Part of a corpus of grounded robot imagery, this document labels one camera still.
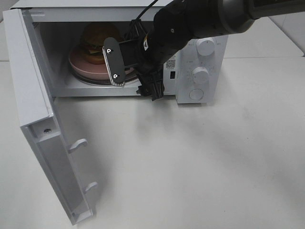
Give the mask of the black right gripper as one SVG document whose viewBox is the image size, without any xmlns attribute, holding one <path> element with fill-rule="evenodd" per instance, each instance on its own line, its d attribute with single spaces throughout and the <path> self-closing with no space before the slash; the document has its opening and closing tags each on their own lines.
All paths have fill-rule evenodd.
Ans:
<svg viewBox="0 0 305 229">
<path fill-rule="evenodd" d="M 138 79 L 137 94 L 151 97 L 152 101 L 163 98 L 164 84 L 161 66 L 167 60 L 167 46 L 162 33 L 147 33 L 139 37 L 135 46 L 135 66 Z"/>
</svg>

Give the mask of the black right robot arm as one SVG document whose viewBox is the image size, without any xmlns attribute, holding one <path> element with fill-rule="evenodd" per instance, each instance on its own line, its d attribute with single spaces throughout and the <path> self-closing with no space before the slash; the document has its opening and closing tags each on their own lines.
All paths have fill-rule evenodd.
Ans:
<svg viewBox="0 0 305 229">
<path fill-rule="evenodd" d="M 304 10 L 303 0 L 173 0 L 155 14 L 151 29 L 139 33 L 137 93 L 162 98 L 161 67 L 191 39 L 243 33 L 259 18 Z"/>
</svg>

